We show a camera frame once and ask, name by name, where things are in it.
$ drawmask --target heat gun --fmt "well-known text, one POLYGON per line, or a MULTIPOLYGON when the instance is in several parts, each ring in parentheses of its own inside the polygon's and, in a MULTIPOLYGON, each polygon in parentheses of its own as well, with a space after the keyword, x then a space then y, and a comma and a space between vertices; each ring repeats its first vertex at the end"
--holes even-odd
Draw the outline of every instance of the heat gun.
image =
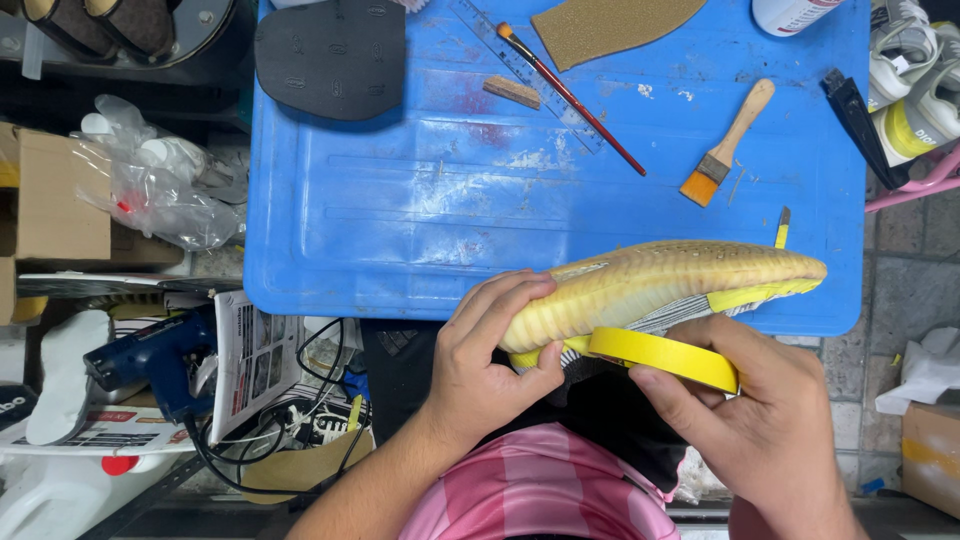
POLYGON ((214 306, 200 306, 160 321, 84 355, 89 375, 107 392, 144 379, 163 417, 180 423, 185 414, 213 408, 213 395, 190 395, 191 366, 217 352, 214 306))

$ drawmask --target person's right hand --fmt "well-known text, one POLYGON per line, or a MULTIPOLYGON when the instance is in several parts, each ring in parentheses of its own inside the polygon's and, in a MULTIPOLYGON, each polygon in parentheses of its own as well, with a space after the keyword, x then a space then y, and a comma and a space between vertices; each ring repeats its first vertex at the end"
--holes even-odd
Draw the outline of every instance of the person's right hand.
POLYGON ((726 400, 659 369, 630 369, 663 420, 710 470, 782 538, 856 537, 817 356, 724 315, 681 323, 666 337, 711 349, 740 372, 740 395, 726 400))

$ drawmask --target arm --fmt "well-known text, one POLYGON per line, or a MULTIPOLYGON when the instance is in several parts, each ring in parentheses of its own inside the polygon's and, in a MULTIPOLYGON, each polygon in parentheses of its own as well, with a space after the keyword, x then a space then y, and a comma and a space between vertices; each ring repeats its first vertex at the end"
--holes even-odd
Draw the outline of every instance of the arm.
POLYGON ((733 540, 865 540, 837 469, 824 368, 816 355, 723 315, 677 325, 667 337, 712 349, 740 372, 740 395, 681 383, 635 366, 663 420, 736 495, 733 540))
POLYGON ((287 540, 397 538, 444 471, 564 381, 562 342, 544 347, 538 367, 523 376, 491 364, 493 348, 514 315, 556 288, 548 273, 529 269, 473 287, 437 336, 426 402, 317 499, 287 540))

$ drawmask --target workbench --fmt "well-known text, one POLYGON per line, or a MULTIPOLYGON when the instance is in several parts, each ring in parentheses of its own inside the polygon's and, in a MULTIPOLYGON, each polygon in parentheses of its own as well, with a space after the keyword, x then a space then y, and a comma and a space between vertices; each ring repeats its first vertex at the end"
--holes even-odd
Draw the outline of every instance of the workbench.
MULTIPOLYGON (((407 15, 403 104, 371 120, 299 112, 257 85, 244 285, 260 308, 443 320, 504 270, 669 238, 772 245, 788 206, 787 249, 829 275, 739 318, 778 334, 854 324, 865 164, 819 82, 838 67, 866 91, 869 0, 848 0, 793 37, 763 33, 749 0, 708 0, 666 37, 559 73, 645 178, 609 145, 588 152, 547 108, 484 91, 491 75, 514 75, 450 1, 407 15), (776 94, 702 209, 678 188, 763 77, 776 94)), ((558 0, 474 3, 554 69, 530 16, 558 0)), ((260 17, 272 9, 261 2, 260 17)))

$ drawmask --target flat brush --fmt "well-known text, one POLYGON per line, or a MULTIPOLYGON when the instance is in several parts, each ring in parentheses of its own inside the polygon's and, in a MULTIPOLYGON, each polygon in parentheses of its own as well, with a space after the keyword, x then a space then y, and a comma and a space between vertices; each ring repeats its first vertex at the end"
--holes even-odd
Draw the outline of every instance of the flat brush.
POLYGON ((717 187, 720 187, 720 183, 730 172, 733 165, 733 151, 736 150, 740 138, 747 133, 747 129, 754 123, 756 116, 766 107, 773 95, 773 82, 769 79, 760 79, 756 82, 747 94, 747 99, 743 100, 743 105, 740 106, 740 111, 733 119, 723 140, 704 155, 690 178, 680 186, 680 192, 683 195, 701 207, 707 207, 717 187))
POLYGON ((600 136, 604 137, 607 142, 609 142, 609 144, 620 153, 620 156, 623 156, 623 159, 626 160, 634 169, 636 169, 636 172, 640 173, 640 176, 647 176, 647 171, 636 162, 634 157, 631 156, 630 153, 627 152, 623 146, 616 141, 615 138, 613 138, 613 135, 610 135, 610 132, 607 131, 607 128, 604 128, 600 121, 590 114, 590 111, 584 107, 584 104, 580 103, 580 100, 570 93, 570 90, 566 89, 566 86, 564 86, 564 84, 560 82, 560 79, 558 79, 557 76, 550 71, 550 68, 544 65, 543 62, 537 58, 537 55, 535 55, 534 52, 531 51, 530 48, 527 47, 526 44, 524 44, 523 41, 516 36, 516 34, 514 34, 514 31, 511 30, 509 24, 501 22, 500 24, 496 25, 496 32, 500 34, 500 37, 503 37, 507 40, 507 42, 513 45, 523 59, 529 62, 530 65, 534 66, 534 69, 536 69, 543 76, 543 78, 546 79, 547 82, 550 83, 550 85, 553 86, 560 93, 560 95, 562 95, 564 99, 569 102, 574 109, 577 110, 577 112, 583 115, 587 122, 593 126, 593 129, 596 130, 600 136))

